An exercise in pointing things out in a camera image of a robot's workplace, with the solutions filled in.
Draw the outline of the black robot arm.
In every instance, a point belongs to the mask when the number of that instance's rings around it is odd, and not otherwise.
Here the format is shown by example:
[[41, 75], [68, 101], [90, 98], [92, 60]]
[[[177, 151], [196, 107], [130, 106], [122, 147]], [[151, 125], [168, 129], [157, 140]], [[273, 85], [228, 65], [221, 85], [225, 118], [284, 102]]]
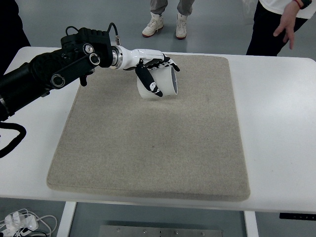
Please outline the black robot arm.
[[107, 68], [113, 61], [107, 31], [80, 28], [76, 34], [61, 38], [61, 46], [61, 49], [37, 55], [0, 79], [2, 121], [76, 79], [86, 85], [86, 76], [92, 74], [94, 68]]

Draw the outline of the bystander bare hand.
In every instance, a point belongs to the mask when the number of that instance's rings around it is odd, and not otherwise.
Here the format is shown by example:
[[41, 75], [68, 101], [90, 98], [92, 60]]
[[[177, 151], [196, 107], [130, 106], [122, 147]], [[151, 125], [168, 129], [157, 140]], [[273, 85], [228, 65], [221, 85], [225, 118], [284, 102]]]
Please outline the bystander bare hand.
[[295, 33], [294, 33], [294, 27], [295, 27], [295, 21], [296, 16], [303, 7], [304, 4], [301, 0], [292, 0], [290, 3], [288, 3], [283, 11], [283, 14], [280, 18], [280, 23], [278, 27], [273, 32], [273, 36], [277, 37], [279, 36], [283, 31], [285, 31], [285, 35], [283, 37], [283, 42], [288, 43], [289, 42], [289, 48], [293, 49], [294, 47], [294, 40], [295, 40]]

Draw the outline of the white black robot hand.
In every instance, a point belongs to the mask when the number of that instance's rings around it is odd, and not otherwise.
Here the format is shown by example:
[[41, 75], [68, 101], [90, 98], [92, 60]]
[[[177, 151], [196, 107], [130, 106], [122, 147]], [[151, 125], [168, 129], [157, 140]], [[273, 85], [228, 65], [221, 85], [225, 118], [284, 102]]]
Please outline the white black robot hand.
[[137, 77], [143, 83], [149, 79], [151, 74], [144, 76], [142, 79], [141, 70], [148, 73], [149, 70], [159, 69], [163, 67], [173, 67], [176, 72], [180, 71], [177, 64], [167, 55], [159, 50], [152, 49], [134, 49], [128, 50], [122, 46], [116, 45], [112, 47], [113, 62], [112, 69], [135, 71]]

